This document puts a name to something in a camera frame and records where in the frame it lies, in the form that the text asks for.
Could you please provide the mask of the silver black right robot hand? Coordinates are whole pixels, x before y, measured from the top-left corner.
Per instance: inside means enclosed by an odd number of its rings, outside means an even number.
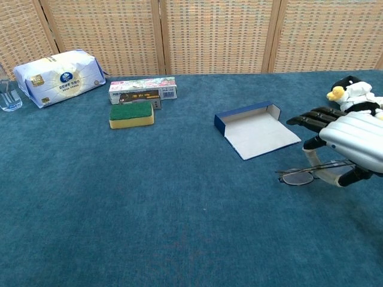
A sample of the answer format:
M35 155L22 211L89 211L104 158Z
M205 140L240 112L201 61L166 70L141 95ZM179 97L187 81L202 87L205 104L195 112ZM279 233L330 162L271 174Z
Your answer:
M321 106L287 120L316 133L304 142L302 151L311 166L282 172L283 176L312 172L319 179L337 187L347 187L372 175L382 177L382 120L372 110L342 112ZM344 160L323 163L317 149L327 146L345 157Z

